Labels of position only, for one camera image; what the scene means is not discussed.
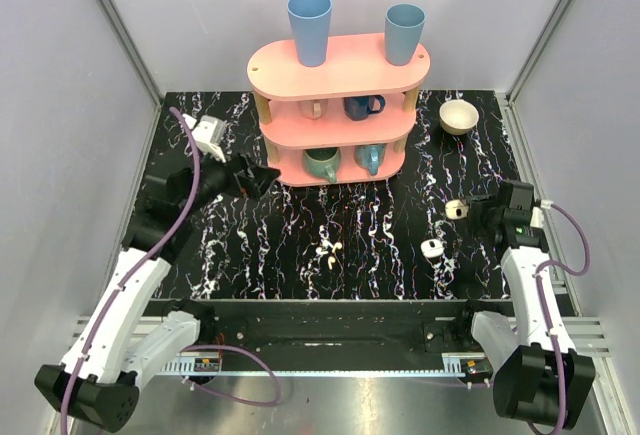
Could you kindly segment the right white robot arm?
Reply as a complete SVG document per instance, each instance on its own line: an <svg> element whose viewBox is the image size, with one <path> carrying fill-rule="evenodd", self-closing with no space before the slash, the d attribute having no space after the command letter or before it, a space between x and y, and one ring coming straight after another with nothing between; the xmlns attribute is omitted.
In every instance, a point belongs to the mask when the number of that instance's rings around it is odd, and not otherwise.
<svg viewBox="0 0 640 435"><path fill-rule="evenodd" d="M552 259L544 229L545 210L532 185L504 180L496 193L466 199L471 232L491 241L500 258L514 305L515 320L479 310L454 326L454 339L466 351L484 351L494 371L493 401L499 416L520 420L533 432L574 428L595 379L591 358L577 352L558 308L550 270L580 269Z"/></svg>

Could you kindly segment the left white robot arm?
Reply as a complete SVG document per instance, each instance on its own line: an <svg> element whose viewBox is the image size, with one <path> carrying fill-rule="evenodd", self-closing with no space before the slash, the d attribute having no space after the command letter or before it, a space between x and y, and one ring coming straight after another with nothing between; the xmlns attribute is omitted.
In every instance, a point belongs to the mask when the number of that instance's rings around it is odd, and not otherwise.
<svg viewBox="0 0 640 435"><path fill-rule="evenodd" d="M61 415L63 433L70 418L118 432L167 363L187 347L203 351L216 341L214 310L188 299L173 302L141 341L131 337L190 237L191 214L219 195L257 200L280 174L242 154L227 161L200 155L189 167L147 170L105 293L62 361L41 366L35 376L36 388Z"/></svg>

